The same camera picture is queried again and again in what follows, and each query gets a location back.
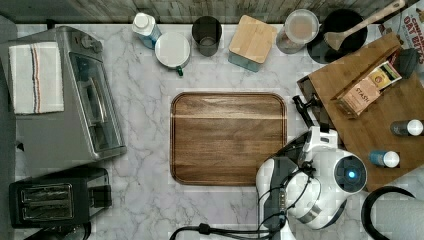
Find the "white marble countertop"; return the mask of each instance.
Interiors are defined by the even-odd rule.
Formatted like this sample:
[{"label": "white marble countertop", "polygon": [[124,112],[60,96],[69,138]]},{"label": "white marble countertop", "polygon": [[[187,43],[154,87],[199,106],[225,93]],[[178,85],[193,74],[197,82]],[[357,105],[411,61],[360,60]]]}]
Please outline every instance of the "white marble countertop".
[{"label": "white marble countertop", "polygon": [[[323,65],[314,63],[306,49],[293,55],[281,53],[274,45],[259,72],[254,73],[228,62],[228,46],[235,25],[223,26],[218,52],[201,55],[191,40],[191,25],[159,25],[162,33],[176,31],[192,42],[191,59],[180,78],[162,66],[154,52],[132,32],[131,25],[68,25],[91,34],[103,43],[104,66],[122,126],[127,154],[104,161],[110,174],[113,207],[93,220],[90,239],[169,239],[179,227],[209,223],[214,227],[255,229],[257,194],[255,187],[204,187],[177,183],[169,170],[170,108],[181,92],[272,92],[287,106],[288,141],[306,131],[291,98],[301,95],[296,81]],[[20,25],[23,36],[40,26]],[[380,34],[369,28],[368,42]],[[25,175],[23,165],[17,176]],[[424,169],[398,179],[401,186],[424,198]],[[371,239],[362,228],[360,209],[367,193],[348,200],[336,224],[310,230],[297,221],[291,228],[302,239]],[[19,231],[23,239],[30,231]],[[178,239],[223,239],[183,232]]]}]

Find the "toaster oven door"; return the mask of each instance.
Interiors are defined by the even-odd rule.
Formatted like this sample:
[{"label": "toaster oven door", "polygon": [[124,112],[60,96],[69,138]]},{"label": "toaster oven door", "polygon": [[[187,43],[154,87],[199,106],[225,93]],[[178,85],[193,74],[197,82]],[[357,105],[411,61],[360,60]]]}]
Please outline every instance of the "toaster oven door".
[{"label": "toaster oven door", "polygon": [[112,98],[105,79],[103,63],[84,55],[70,53],[78,100],[92,147],[101,152],[123,145]]}]

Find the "white bottle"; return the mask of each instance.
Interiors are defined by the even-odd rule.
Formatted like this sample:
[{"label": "white bottle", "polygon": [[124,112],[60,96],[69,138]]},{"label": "white bottle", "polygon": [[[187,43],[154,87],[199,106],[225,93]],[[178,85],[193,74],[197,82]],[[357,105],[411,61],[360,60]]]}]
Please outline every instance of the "white bottle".
[{"label": "white bottle", "polygon": [[155,49],[156,41],[160,37],[161,32],[156,25],[154,17],[144,13],[137,13],[132,29],[138,34],[138,37],[146,47]]}]

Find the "toaster oven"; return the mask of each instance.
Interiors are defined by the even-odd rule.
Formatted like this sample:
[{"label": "toaster oven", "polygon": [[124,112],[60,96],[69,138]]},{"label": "toaster oven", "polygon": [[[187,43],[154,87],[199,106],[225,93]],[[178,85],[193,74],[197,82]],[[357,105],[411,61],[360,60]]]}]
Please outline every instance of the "toaster oven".
[{"label": "toaster oven", "polygon": [[8,48],[37,42],[57,42],[59,46],[64,111],[16,115],[29,174],[37,177],[125,153],[101,42],[64,26],[1,44],[0,57],[8,72],[8,83]]}]

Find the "blue light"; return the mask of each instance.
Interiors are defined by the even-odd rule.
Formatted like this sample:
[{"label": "blue light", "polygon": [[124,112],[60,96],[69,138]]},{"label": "blue light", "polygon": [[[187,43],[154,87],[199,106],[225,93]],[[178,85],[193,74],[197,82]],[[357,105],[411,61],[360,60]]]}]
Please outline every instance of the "blue light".
[{"label": "blue light", "polygon": [[352,171],[350,171],[348,175],[350,178],[354,178],[356,176],[355,172],[352,172]]}]

